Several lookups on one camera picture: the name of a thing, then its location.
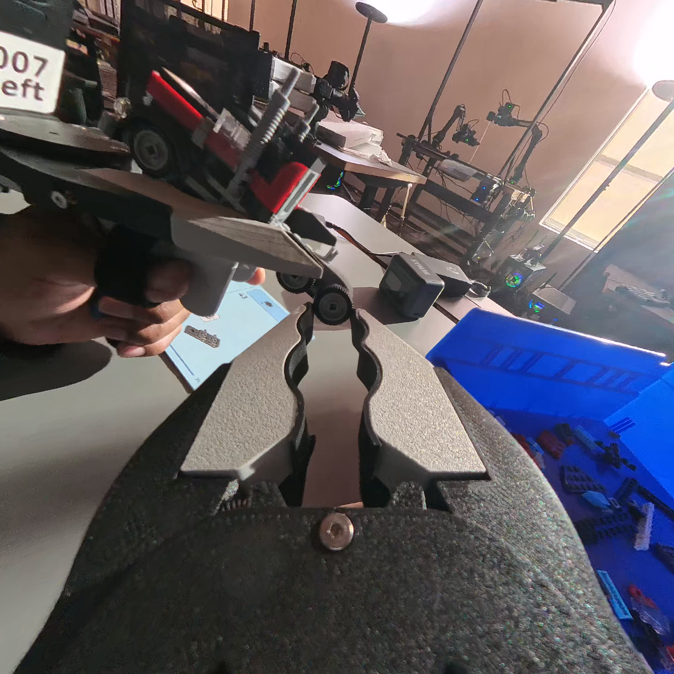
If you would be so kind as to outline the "person's left hand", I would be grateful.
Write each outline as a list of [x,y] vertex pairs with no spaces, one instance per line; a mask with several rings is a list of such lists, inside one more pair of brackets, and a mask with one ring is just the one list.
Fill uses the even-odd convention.
[[94,263],[105,242],[79,217],[28,207],[1,217],[1,343],[72,344],[105,338],[124,358],[162,354],[190,312],[181,303],[190,269],[181,261],[151,272],[141,308],[96,294]]

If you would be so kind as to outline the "window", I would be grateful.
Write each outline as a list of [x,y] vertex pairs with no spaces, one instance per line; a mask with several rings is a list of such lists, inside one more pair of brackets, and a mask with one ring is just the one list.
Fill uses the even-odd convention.
[[673,94],[646,89],[562,193],[541,227],[598,251],[673,173]]

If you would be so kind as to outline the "metal frame robot workstation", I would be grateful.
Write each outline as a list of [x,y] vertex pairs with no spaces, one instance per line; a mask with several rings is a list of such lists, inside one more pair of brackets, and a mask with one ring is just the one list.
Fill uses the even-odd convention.
[[[476,154],[489,130],[522,130],[528,143],[507,160],[504,168],[490,173],[464,161],[459,153],[443,149],[443,142],[468,148]],[[458,105],[447,123],[425,136],[398,137],[402,142],[401,163],[419,160],[426,178],[414,188],[399,208],[400,223],[429,238],[427,248],[436,245],[451,260],[468,267],[485,266],[512,228],[529,223],[535,215],[535,189],[526,180],[532,153],[547,137],[548,127],[521,117],[520,106],[506,88],[498,107],[484,119],[468,119],[464,105]]]

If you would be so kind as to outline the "grey desk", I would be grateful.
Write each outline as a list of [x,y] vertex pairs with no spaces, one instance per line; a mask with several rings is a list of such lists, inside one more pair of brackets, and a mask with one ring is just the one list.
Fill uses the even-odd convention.
[[[362,306],[425,354],[454,323],[436,309],[402,323],[377,296],[378,266],[346,241],[339,256]],[[348,328],[316,325],[301,382],[317,445],[304,505],[359,501],[358,422],[366,389]],[[124,358],[105,338],[50,357],[1,362],[1,672],[42,629],[114,478],[185,399],[166,359]]]

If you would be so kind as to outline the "black shelving unit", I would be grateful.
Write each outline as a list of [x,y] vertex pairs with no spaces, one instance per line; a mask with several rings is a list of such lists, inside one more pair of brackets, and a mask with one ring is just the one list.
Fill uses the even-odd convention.
[[162,68],[210,105],[248,107],[263,97],[260,36],[178,1],[122,1],[117,94],[135,100]]

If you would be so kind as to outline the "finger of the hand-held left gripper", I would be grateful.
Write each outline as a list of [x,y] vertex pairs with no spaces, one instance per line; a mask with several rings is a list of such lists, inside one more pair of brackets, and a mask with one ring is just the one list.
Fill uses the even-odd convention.
[[283,224],[223,215],[171,215],[171,240],[190,266],[191,280],[222,274],[226,265],[320,279],[324,267],[301,239]]

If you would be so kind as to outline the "toy brick truck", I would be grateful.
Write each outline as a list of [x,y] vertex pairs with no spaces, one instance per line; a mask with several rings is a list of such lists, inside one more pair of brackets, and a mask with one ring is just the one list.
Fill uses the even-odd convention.
[[[162,68],[151,72],[140,98],[114,101],[114,130],[142,174],[223,208],[225,216],[289,229],[286,218],[301,207],[325,167],[308,143],[317,103],[294,125],[284,120],[299,78],[291,66],[281,83],[273,82],[264,111],[233,106],[217,113],[187,82]],[[301,240],[323,265],[324,275],[276,272],[278,282],[287,292],[307,293],[321,322],[340,325],[354,305],[349,283],[332,263],[336,245]],[[232,281],[249,282],[258,268],[238,263]]]

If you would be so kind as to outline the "wooden table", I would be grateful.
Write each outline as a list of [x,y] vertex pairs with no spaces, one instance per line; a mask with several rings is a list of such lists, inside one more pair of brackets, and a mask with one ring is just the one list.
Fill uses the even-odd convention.
[[[395,190],[404,187],[409,194],[412,186],[423,186],[427,181],[427,178],[422,174],[401,164],[392,163],[392,166],[388,166],[369,158],[349,154],[320,141],[314,142],[313,151],[335,170],[358,176],[358,179],[365,186],[358,208],[373,217],[377,222],[381,222],[387,214]],[[374,215],[373,208],[379,189],[385,189],[385,195],[379,203],[377,215]]]

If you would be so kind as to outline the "pile of loose toy bricks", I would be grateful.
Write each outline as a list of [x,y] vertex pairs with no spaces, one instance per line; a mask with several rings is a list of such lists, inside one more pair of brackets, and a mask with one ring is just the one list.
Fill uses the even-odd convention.
[[601,422],[494,411],[557,493],[615,617],[673,672],[673,497]]

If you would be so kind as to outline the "blue plastic bin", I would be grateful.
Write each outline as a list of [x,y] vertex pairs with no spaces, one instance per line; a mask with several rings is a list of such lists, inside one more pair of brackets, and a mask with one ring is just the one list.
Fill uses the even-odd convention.
[[673,497],[673,364],[661,353],[476,308],[427,359],[491,414],[588,419],[618,431]]

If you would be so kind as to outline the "white paper stack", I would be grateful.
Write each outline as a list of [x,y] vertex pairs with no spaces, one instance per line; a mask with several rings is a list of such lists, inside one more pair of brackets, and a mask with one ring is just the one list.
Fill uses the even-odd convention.
[[366,156],[379,156],[382,151],[383,131],[356,121],[344,122],[325,119],[316,130],[322,143],[341,151]]

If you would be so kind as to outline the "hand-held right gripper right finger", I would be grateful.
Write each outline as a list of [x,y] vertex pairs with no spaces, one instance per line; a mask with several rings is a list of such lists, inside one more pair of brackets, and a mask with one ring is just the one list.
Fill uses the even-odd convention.
[[421,491],[424,506],[446,508],[439,484],[488,481],[483,459],[430,362],[363,309],[350,324],[357,376],[366,388],[358,431],[363,505],[389,505],[406,483]]

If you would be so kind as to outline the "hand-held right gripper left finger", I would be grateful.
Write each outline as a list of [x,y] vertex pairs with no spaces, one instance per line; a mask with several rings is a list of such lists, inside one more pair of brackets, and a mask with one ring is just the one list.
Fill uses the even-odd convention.
[[311,305],[302,305],[232,361],[181,473],[233,478],[245,489],[273,483],[287,505],[302,505],[316,438],[299,383],[313,324]]

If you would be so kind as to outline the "light blue instruction booklet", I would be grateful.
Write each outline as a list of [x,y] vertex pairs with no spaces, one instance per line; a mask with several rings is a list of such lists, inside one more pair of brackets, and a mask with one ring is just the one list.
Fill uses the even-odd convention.
[[192,392],[288,314],[261,286],[231,282],[216,312],[206,317],[192,314],[165,355]]

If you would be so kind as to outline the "black power adapter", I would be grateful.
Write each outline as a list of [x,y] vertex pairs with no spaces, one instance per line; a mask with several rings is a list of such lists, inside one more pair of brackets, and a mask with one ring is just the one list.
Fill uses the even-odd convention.
[[424,266],[443,281],[443,297],[458,299],[466,296],[469,292],[477,297],[488,297],[491,293],[490,286],[470,279],[458,265],[424,255],[420,255],[418,258]]

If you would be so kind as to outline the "black floor lamp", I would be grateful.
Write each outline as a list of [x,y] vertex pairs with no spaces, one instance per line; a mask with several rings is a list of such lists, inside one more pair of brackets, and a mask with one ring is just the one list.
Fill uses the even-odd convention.
[[379,9],[374,7],[372,4],[365,3],[363,1],[358,1],[355,4],[355,9],[357,12],[366,19],[366,25],[361,38],[361,43],[358,50],[358,55],[356,59],[355,66],[353,67],[350,82],[349,82],[349,94],[352,94],[355,91],[355,83],[357,80],[358,71],[363,60],[363,54],[366,47],[366,42],[369,37],[370,29],[373,23],[376,24],[385,24],[388,22],[387,16]]

